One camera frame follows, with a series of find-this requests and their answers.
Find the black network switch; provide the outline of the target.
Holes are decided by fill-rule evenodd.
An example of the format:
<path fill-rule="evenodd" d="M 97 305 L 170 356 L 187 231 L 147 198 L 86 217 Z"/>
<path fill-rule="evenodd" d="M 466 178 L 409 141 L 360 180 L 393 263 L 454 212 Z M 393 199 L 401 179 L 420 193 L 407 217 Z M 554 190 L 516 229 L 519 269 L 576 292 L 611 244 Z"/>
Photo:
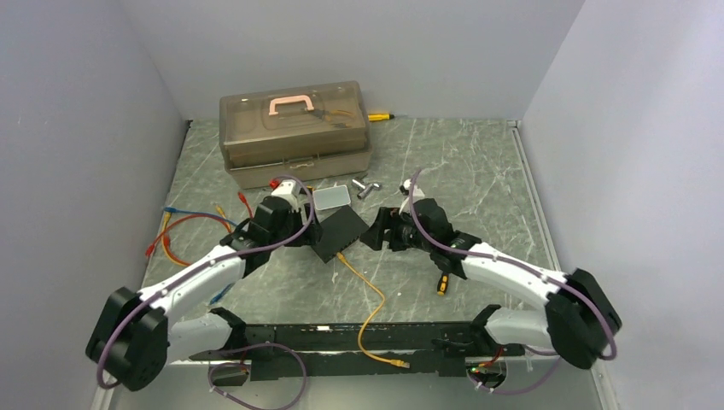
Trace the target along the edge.
<path fill-rule="evenodd" d="M 340 207 L 320 223 L 322 236 L 312 246 L 317 257 L 328 263 L 365 233 L 369 226 L 348 205 Z"/>

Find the small white switch box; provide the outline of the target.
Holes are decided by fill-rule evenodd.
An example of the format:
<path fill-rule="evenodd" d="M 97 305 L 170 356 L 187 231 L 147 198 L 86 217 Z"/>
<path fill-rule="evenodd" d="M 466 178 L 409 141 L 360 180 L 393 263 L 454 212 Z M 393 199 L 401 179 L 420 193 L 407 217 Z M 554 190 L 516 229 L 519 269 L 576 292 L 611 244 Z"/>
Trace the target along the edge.
<path fill-rule="evenodd" d="M 313 204 L 316 211 L 326 211 L 351 204 L 351 196 L 346 185 L 336 185 L 317 189 L 312 193 Z"/>

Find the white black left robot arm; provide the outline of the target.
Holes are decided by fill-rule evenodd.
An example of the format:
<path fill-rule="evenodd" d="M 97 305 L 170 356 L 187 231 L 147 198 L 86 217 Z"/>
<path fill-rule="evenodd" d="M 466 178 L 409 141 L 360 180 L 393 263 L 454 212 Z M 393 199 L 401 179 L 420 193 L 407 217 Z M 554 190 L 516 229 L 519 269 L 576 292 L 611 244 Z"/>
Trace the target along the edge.
<path fill-rule="evenodd" d="M 85 348 L 86 356 L 96 362 L 97 385 L 138 391 L 180 354 L 190 354 L 192 339 L 201 351 L 237 357 L 246 343 L 239 318 L 224 311 L 197 321 L 182 317 L 265 265 L 275 249 L 312 246 L 320 238 L 310 191 L 275 190 L 253 218 L 181 272 L 140 290 L 117 289 L 108 296 Z"/>

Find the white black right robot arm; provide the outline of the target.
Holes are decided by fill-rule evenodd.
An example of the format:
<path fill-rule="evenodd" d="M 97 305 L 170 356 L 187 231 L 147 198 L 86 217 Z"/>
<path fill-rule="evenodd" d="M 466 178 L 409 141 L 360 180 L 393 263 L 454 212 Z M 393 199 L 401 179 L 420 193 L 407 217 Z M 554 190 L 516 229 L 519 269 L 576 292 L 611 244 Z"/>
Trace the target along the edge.
<path fill-rule="evenodd" d="M 431 198 L 412 207 L 379 208 L 360 240 L 374 250 L 422 250 L 441 272 L 491 285 L 527 303 L 527 310 L 489 305 L 475 317 L 470 342 L 480 354 L 519 344 L 550 349 L 584 370 L 616 357 L 614 336 L 622 321 L 590 272 L 554 271 L 500 252 L 454 229 Z"/>

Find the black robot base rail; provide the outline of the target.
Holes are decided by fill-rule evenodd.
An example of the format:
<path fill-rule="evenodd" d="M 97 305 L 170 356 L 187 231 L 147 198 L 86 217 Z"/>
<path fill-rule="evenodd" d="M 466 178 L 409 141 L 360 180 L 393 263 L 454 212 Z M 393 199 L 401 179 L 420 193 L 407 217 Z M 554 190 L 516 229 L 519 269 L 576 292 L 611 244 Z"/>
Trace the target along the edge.
<path fill-rule="evenodd" d="M 499 381 L 519 344 L 499 346 L 468 321 L 248 324 L 219 350 L 195 360 L 238 360 L 254 381 L 280 378 L 433 374 L 463 377 L 478 365 Z"/>

